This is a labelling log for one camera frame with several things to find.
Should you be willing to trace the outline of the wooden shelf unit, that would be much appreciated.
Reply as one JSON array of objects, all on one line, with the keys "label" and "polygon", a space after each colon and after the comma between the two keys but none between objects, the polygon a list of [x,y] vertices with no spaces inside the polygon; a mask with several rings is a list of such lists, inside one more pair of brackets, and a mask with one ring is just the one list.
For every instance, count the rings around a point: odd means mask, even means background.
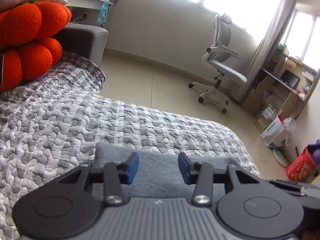
[{"label": "wooden shelf unit", "polygon": [[289,55],[279,44],[269,55],[241,105],[255,115],[255,126],[263,132],[276,114],[296,119],[319,80],[318,72]]}]

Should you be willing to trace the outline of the dark grey sofa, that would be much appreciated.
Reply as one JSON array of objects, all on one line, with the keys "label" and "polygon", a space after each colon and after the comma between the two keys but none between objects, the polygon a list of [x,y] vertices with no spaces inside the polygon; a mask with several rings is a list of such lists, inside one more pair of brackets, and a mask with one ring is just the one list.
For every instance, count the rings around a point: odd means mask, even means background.
[{"label": "dark grey sofa", "polygon": [[53,38],[60,42],[63,51],[81,55],[100,66],[108,36],[105,28],[69,23]]}]

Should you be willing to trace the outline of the clear plastic bag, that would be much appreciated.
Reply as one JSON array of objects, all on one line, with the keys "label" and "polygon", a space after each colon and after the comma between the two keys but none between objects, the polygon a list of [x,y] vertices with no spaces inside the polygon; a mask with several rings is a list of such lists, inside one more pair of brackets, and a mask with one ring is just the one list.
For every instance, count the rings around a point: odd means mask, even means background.
[{"label": "clear plastic bag", "polygon": [[294,118],[287,117],[283,121],[283,127],[287,132],[289,132],[290,134],[293,134],[297,128],[297,122]]}]

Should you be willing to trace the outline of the purple plush toy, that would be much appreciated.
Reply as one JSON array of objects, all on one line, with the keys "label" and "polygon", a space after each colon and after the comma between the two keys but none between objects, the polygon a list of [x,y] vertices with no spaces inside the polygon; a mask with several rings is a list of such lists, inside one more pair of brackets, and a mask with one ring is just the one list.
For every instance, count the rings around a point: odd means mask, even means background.
[{"label": "purple plush toy", "polygon": [[314,162],[320,164],[320,140],[318,139],[314,144],[308,144],[308,152],[311,154]]}]

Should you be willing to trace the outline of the grey knit sweater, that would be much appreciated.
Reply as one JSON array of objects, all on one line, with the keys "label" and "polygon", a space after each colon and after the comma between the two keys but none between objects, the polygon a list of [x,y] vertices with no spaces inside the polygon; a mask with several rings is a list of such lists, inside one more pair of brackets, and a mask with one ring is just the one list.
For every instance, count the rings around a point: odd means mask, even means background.
[{"label": "grey knit sweater", "polygon": [[[106,163],[125,161],[133,152],[139,155],[139,169],[130,185],[122,184],[125,201],[131,197],[142,198],[180,198],[191,202],[195,185],[187,185],[178,168],[178,154],[164,154],[139,151],[134,148],[119,147],[106,142],[96,145],[93,166],[103,168]],[[226,169],[236,161],[230,157],[191,156],[191,161],[203,161],[215,169]],[[213,186],[213,200],[225,193],[223,184],[218,190]]]}]

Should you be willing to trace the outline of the grey office chair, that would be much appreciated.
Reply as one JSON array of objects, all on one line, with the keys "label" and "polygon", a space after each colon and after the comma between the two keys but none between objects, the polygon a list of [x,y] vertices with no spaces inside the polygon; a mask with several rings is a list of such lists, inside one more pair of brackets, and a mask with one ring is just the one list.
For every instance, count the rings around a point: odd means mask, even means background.
[{"label": "grey office chair", "polygon": [[231,18],[225,14],[222,16],[215,16],[213,42],[212,45],[206,49],[206,53],[201,59],[201,64],[204,67],[213,67],[217,70],[218,76],[214,77],[214,80],[216,81],[215,85],[209,86],[195,81],[188,84],[188,87],[191,89],[199,87],[205,90],[198,98],[199,103],[204,103],[207,98],[210,98],[214,103],[222,107],[222,114],[227,113],[227,107],[229,105],[229,98],[219,90],[223,77],[226,76],[236,83],[247,83],[247,78],[243,74],[225,64],[231,57],[244,62],[246,61],[239,53],[229,48],[231,41],[231,30],[229,25],[231,23]]}]

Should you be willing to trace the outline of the white shopping bag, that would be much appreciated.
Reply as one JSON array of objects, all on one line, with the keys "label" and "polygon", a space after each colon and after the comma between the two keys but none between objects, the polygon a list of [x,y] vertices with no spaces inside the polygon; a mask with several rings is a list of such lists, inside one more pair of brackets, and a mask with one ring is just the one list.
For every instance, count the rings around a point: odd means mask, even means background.
[{"label": "white shopping bag", "polygon": [[282,120],[282,117],[277,116],[260,135],[265,145],[270,149],[280,148],[289,139],[289,133],[283,126]]}]

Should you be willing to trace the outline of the grey curtain right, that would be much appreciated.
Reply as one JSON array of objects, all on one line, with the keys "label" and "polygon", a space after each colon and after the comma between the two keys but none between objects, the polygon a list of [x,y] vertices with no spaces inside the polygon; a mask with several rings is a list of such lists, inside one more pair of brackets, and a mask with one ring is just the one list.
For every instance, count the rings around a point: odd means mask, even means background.
[{"label": "grey curtain right", "polygon": [[270,23],[266,35],[260,42],[249,64],[246,72],[247,83],[244,85],[236,85],[230,90],[230,95],[235,101],[242,102],[255,77],[266,61],[267,56],[276,49],[291,19],[297,1],[298,0],[280,0],[276,14]]}]

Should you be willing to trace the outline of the smartphone on stand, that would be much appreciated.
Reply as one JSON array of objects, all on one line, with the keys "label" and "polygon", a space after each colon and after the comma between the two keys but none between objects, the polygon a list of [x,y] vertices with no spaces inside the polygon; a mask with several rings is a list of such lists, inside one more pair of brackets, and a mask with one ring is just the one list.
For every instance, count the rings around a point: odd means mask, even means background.
[{"label": "smartphone on stand", "polygon": [[3,85],[4,55],[0,55],[0,86]]}]

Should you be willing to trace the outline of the red gift box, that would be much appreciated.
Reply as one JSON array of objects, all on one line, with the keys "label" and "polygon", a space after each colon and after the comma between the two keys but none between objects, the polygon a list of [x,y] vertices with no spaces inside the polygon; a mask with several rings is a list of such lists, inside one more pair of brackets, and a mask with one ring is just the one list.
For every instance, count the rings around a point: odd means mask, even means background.
[{"label": "red gift box", "polygon": [[308,148],[305,147],[301,154],[286,168],[286,176],[291,181],[303,181],[316,165]]}]

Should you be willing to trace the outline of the orange pumpkin plush cushion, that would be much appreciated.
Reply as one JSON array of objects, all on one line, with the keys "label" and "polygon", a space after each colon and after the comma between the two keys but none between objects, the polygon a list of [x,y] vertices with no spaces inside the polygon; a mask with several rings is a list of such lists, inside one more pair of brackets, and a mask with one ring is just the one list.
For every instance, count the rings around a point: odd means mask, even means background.
[{"label": "orange pumpkin plush cushion", "polygon": [[1,92],[43,76],[60,61],[63,49],[53,36],[71,16],[65,5],[48,1],[24,3],[1,12]]}]

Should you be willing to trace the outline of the teal hanging bag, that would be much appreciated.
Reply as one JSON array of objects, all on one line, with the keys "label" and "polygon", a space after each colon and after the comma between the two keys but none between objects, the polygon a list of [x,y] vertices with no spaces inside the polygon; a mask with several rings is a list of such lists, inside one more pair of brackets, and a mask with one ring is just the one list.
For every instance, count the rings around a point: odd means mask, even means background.
[{"label": "teal hanging bag", "polygon": [[103,4],[100,8],[99,15],[97,18],[97,25],[106,25],[106,20],[107,20],[107,15],[108,15],[108,7],[109,7],[109,2],[108,0],[104,0]]}]

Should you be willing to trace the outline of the grey patterned quilt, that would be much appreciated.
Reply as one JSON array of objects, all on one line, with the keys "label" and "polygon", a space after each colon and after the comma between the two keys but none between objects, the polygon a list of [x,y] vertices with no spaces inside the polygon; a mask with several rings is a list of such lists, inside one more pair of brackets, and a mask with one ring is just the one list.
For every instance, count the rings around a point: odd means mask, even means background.
[{"label": "grey patterned quilt", "polygon": [[163,154],[233,157],[259,171],[244,143],[214,121],[111,100],[103,71],[64,53],[40,78],[1,93],[1,239],[17,239],[12,208],[26,193],[94,159],[98,142]]}]

